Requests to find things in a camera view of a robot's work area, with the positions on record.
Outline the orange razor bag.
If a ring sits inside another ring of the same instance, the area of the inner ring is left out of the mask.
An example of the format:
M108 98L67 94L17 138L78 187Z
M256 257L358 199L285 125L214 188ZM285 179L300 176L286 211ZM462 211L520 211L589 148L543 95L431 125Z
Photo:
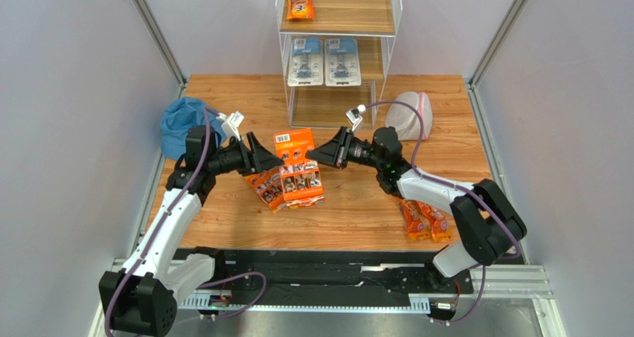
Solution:
M286 0L286 19L308 20L316 17L313 0Z
M448 243L452 239L452 232L443 212L422 202L418 202L418 207L429 222L429 233L432 240L436 243Z
M426 216L427 207L424 203L400 199L398 207L405 220L407 236L411 240L418 241L431 238L430 222Z

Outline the aluminium rail frame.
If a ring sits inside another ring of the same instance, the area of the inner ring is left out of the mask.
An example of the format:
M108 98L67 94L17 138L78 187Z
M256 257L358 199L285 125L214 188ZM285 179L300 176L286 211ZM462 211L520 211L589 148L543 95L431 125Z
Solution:
M292 336L420 331L460 336L562 336L543 267L520 259L431 280L430 251L178 249L160 272L124 284L116 330L210 336L243 328Z

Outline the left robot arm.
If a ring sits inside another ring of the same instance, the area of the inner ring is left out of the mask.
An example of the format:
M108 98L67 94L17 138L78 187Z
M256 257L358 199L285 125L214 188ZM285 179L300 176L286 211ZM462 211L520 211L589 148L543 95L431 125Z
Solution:
M107 271L98 288L107 336L116 331L165 336L174 325L180 304L210 281L222 266L221 254L190 254L172 269L170 264L190 222L200 212L217 176L242 176L280 167L282 159L248 133L221 147L209 125L189 129L185 153L168 178L161 207L140 244L116 271Z

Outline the blue bucket hat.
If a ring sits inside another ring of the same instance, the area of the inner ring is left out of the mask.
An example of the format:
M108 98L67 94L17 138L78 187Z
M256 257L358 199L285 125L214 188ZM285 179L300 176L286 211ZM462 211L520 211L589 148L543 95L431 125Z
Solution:
M163 112L161 123L161 153L168 159L177 160L185 153L185 139L189 129L205 124L204 114L208 113L209 124L215 131L217 146L226 141L218 111L205 102L193 97L181 97L173 101Z

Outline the orange razor box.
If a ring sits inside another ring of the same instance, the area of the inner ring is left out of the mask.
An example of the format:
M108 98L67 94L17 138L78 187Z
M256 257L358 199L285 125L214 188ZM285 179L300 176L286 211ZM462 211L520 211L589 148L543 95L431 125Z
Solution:
M296 129L273 135L275 151L284 162L279 168L281 186L289 209L306 208L324 201L318 162L307 158L315 149L311 129Z
M245 177L249 187L261 198L267 207L277 213L286 207L278 168L251 174Z

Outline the blue card razor blister pack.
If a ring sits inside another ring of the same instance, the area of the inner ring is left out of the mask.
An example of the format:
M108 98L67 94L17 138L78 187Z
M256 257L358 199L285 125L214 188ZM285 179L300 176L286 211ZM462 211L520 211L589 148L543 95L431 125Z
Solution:
M323 41L318 37L296 37L291 42L288 78L290 87L324 84Z

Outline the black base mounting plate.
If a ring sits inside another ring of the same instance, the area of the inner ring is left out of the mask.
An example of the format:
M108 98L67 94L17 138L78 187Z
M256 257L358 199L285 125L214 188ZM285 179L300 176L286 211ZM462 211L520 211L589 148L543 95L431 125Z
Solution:
M426 271L432 253L425 251L249 250L207 247L180 248L176 260L189 254L218 257L215 280L246 272L220 287L230 302L257 306L405 307L411 294L474 293L470 273L463 271L444 283L432 283Z

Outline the white Gillette razor pack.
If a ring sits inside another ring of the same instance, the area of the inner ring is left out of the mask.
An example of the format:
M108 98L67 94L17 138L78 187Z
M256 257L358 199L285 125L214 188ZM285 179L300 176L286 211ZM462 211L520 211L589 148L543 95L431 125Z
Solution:
M325 85L329 87L360 86L359 49L352 36L332 37L325 44Z

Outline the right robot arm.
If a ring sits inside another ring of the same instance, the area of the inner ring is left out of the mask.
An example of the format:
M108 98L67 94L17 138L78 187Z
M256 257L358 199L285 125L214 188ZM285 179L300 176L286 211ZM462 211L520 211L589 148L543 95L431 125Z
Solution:
M373 167L385 193L451 214L460 240L427 263L433 277L448 279L478 264L490 266L509 249L519 248L527 228L496 182L483 179L473 184L424 173L402 151L393 127L381 127L371 141L362 141L343 126L330 141L307 151L306 157L339 169L350 162Z

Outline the orange razor bag on shelf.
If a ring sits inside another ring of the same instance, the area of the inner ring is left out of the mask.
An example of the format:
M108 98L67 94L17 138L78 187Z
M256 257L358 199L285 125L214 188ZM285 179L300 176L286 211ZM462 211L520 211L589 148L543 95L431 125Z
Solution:
M308 20L316 17L313 0L286 0L286 19Z

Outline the white mesh laundry bag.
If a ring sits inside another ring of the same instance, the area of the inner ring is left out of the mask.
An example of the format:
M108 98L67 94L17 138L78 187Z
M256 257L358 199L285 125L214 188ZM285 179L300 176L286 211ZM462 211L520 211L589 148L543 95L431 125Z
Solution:
M428 94L403 92L395 100L415 108L423 119L423 125L420 125L417 115L411 109L404 105L391 104L385 116L385 126L394 127L398 138L402 141L417 140L421 132L423 140L427 140L433 125L433 111Z

